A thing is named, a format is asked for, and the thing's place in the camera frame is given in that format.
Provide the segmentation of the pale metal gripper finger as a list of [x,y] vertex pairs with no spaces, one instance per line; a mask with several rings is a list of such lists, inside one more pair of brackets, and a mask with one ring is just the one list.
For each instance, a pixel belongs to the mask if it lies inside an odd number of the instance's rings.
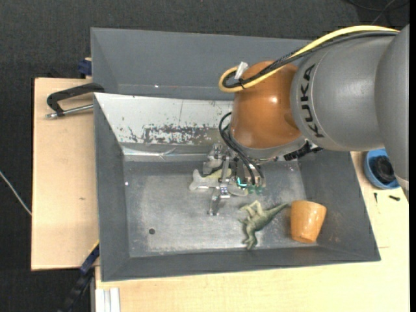
[[210,216],[216,216],[220,205],[230,198],[230,193],[228,192],[227,187],[216,188],[211,194],[211,199],[209,203],[208,214]]
[[210,175],[217,171],[222,172],[226,163],[226,148],[223,144],[214,144],[203,163],[203,175]]

